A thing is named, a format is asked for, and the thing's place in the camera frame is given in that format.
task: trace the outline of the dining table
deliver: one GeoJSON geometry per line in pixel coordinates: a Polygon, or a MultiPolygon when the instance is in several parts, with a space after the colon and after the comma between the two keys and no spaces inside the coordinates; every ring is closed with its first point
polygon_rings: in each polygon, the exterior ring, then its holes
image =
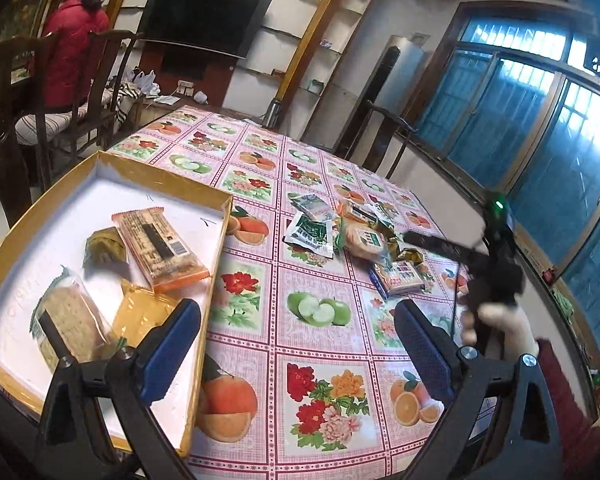
{"type": "MultiPolygon", "coordinates": [[[[393,310],[411,298],[433,325],[454,325],[458,339],[454,291],[466,290],[466,269],[420,250],[424,289],[385,301],[367,261],[347,251],[328,258],[284,238],[298,212],[291,199],[307,193],[334,210],[341,200],[381,206],[396,232],[443,236],[418,198],[349,161],[204,107],[173,110],[109,151],[234,196],[212,277],[186,458],[196,478],[379,479],[407,468],[443,405],[420,382],[393,310]],[[307,314],[316,310],[326,316],[307,314]]],[[[494,405],[485,400],[474,434],[488,427],[494,405]]]]}

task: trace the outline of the cardboard box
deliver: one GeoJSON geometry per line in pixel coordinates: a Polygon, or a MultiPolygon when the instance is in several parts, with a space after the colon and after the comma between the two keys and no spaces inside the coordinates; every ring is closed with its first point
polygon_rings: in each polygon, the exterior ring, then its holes
{"type": "MultiPolygon", "coordinates": [[[[110,270],[85,275],[84,244],[96,230],[113,225],[117,212],[163,206],[164,215],[211,272],[211,277],[177,291],[202,311],[200,333],[163,400],[152,412],[176,451],[189,452],[194,410],[202,379],[206,326],[213,284],[233,206],[229,193],[177,174],[110,153],[97,152],[47,191],[14,225],[0,246],[0,386],[40,414],[52,373],[29,333],[39,298],[61,265],[80,274],[89,294],[111,324],[122,276],[110,270]]],[[[131,281],[148,286],[128,254],[131,281]]],[[[109,400],[101,402],[115,447],[130,450],[109,400]]]]}

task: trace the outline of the blue gripper pad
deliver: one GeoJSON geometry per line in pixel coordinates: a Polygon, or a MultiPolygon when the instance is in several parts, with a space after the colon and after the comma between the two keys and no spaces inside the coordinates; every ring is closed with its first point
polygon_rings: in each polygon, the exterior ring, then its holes
{"type": "Polygon", "coordinates": [[[156,400],[163,399],[171,385],[171,381],[180,368],[184,357],[200,331],[202,316],[200,307],[193,300],[181,300],[176,310],[159,327],[165,329],[162,341],[151,354],[144,366],[144,377],[140,398],[149,406],[156,400]]]}
{"type": "Polygon", "coordinates": [[[429,395],[433,399],[440,400],[445,406],[449,406],[456,398],[451,385],[451,369],[421,324],[427,323],[430,330],[440,330],[443,335],[446,333],[443,329],[431,325],[419,310],[416,319],[408,309],[407,301],[411,300],[401,301],[395,307],[395,331],[429,395]]]}

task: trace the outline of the hand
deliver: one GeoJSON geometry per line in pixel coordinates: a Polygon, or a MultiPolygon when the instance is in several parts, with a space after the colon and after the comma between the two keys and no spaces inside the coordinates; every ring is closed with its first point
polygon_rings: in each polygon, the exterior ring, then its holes
{"type": "MultiPolygon", "coordinates": [[[[499,303],[485,303],[478,309],[478,317],[483,323],[504,332],[504,358],[507,361],[515,362],[522,354],[538,357],[538,342],[520,306],[511,308],[499,303]]],[[[468,310],[460,315],[462,343],[468,346],[475,345],[477,340],[474,321],[474,315],[468,310]]]]}

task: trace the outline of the red jacket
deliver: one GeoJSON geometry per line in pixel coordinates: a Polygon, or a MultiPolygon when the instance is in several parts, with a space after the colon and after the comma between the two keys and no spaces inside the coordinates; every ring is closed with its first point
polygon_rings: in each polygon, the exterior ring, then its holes
{"type": "Polygon", "coordinates": [[[600,428],[580,410],[547,340],[538,340],[538,362],[554,405],[565,479],[600,480],[600,428]]]}
{"type": "Polygon", "coordinates": [[[43,35],[58,32],[59,39],[45,71],[45,107],[67,108],[69,111],[76,97],[81,100],[87,97],[97,65],[89,63],[81,88],[77,87],[82,68],[87,64],[89,33],[103,32],[108,28],[106,13],[103,10],[89,12],[80,4],[80,0],[65,1],[49,17],[43,35]]]}

